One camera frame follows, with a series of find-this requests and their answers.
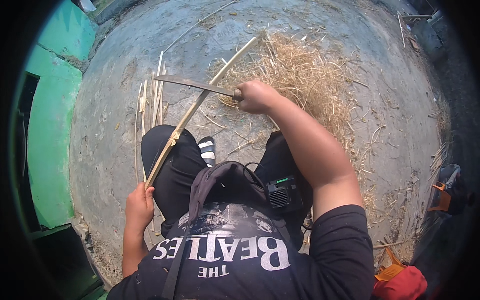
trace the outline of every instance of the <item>leg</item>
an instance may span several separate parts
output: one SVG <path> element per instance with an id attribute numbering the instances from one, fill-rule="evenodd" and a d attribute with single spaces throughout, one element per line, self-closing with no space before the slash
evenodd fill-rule
<path id="1" fill-rule="evenodd" d="M 143 137 L 142 161 L 147 177 L 174 129 L 170 125 L 159 125 Z M 198 172 L 206 166 L 195 138 L 184 130 L 153 182 L 153 197 L 165 217 L 161 227 L 164 237 L 171 226 L 188 212 L 190 187 Z"/>
<path id="2" fill-rule="evenodd" d="M 299 188 L 303 200 L 303 208 L 289 212 L 282 216 L 286 222 L 292 244 L 300 249 L 303 244 L 301 225 L 313 204 L 313 190 L 304 176 L 300 173 L 293 160 L 292 153 L 287 141 L 281 132 L 273 132 L 265 146 L 265 153 L 260 161 L 263 166 L 257 166 L 255 174 L 267 184 L 269 181 L 281 179 L 289 175 L 295 177 L 295 183 Z"/>

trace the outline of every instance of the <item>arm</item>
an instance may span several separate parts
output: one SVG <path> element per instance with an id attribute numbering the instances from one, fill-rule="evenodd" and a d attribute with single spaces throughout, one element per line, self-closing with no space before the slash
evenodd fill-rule
<path id="1" fill-rule="evenodd" d="M 145 182 L 128 195 L 125 207 L 125 229 L 123 231 L 123 278 L 137 270 L 140 261 L 148 254 L 144 232 L 154 213 L 152 193 L 154 187 L 145 191 Z"/>
<path id="2" fill-rule="evenodd" d="M 239 108 L 267 114 L 279 126 L 300 172 L 313 188 L 313 220 L 336 207 L 362 206 L 357 176 L 339 142 L 314 118 L 259 81 L 237 86 Z"/>

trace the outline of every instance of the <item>slide sandal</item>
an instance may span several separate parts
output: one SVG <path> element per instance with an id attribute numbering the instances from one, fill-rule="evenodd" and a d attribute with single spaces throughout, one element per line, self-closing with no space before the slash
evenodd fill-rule
<path id="1" fill-rule="evenodd" d="M 202 158 L 208 167 L 215 165 L 215 140 L 211 136 L 206 136 L 198 142 Z"/>

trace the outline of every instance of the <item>concrete floor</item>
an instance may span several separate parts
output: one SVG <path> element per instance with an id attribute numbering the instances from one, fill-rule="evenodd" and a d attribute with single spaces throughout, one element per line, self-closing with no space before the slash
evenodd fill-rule
<path id="1" fill-rule="evenodd" d="M 288 35 L 312 40 L 326 36 L 321 50 L 343 48 L 345 56 L 360 49 L 363 71 L 358 78 L 369 88 L 351 84 L 351 91 L 361 107 L 352 111 L 352 124 L 358 145 L 370 140 L 383 120 L 380 142 L 365 162 L 368 180 L 363 189 L 372 188 L 377 200 L 376 214 L 370 219 L 374 243 L 390 235 L 393 240 L 409 236 L 417 226 L 430 190 L 431 155 L 439 148 L 433 110 L 433 95 L 422 59 L 407 43 L 404 48 L 395 10 L 409 11 L 405 2 L 384 1 L 373 10 L 356 7 L 349 1 L 319 2 L 301 0 L 243 0 L 217 14 L 209 30 L 198 26 L 164 55 L 168 73 L 206 80 L 206 70 L 215 59 L 229 60 L 237 45 L 268 28 L 275 32 L 287 27 Z M 228 1 L 151 0 L 129 10 L 111 30 L 93 56 L 78 93 L 72 121 L 70 171 L 75 210 L 90 225 L 94 239 L 106 249 L 103 260 L 119 265 L 121 257 L 124 208 L 127 195 L 134 189 L 133 159 L 135 107 L 140 83 L 151 82 L 160 51 L 179 37 L 199 18 L 215 11 Z M 315 31 L 319 25 L 326 30 Z M 165 84 L 164 102 L 169 103 L 166 124 L 176 125 L 198 90 L 180 93 L 178 85 Z M 266 137 L 272 124 L 265 116 L 252 116 L 218 105 L 215 96 L 202 105 L 204 112 L 218 124 L 212 124 L 197 112 L 187 129 L 200 139 L 213 135 L 217 142 L 218 162 L 259 161 L 264 149 L 258 143 L 227 155 L 244 140 L 263 132 Z M 359 119 L 365 115 L 365 121 Z M 137 143 L 141 125 L 137 125 Z M 413 189 L 414 192 L 398 189 Z M 388 201 L 398 199 L 389 207 Z M 155 230 L 161 220 L 155 219 Z M 153 243 L 158 237 L 153 236 Z M 110 275 L 113 283 L 121 277 Z"/>

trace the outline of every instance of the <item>black bag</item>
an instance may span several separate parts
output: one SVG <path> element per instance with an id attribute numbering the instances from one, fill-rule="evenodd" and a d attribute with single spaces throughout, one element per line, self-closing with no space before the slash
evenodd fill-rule
<path id="1" fill-rule="evenodd" d="M 258 199 L 261 202 L 260 205 L 269 205 L 265 197 L 264 185 L 255 175 L 255 173 L 250 171 L 241 163 L 236 161 L 225 161 L 216 166 L 201 170 L 195 177 L 195 180 L 192 184 L 190 191 L 190 205 L 188 209 L 189 216 L 187 226 L 185 228 L 185 234 L 183 235 L 177 255 L 173 259 L 172 266 L 168 272 L 167 279 L 165 280 L 161 299 L 173 300 L 173 297 L 175 296 L 175 287 L 177 285 L 180 265 L 183 260 L 183 252 L 188 234 L 190 233 L 190 229 L 192 227 L 192 222 L 200 215 L 207 195 L 213 186 L 215 186 L 217 182 L 220 182 L 221 179 L 227 175 L 238 177 L 239 180 L 247 180 L 250 183 L 248 185 L 248 188 L 251 189 L 250 192 L 253 192 L 258 196 Z M 285 241 L 289 241 L 290 235 L 285 227 L 285 221 L 283 219 L 272 219 L 272 222 L 277 227 Z"/>

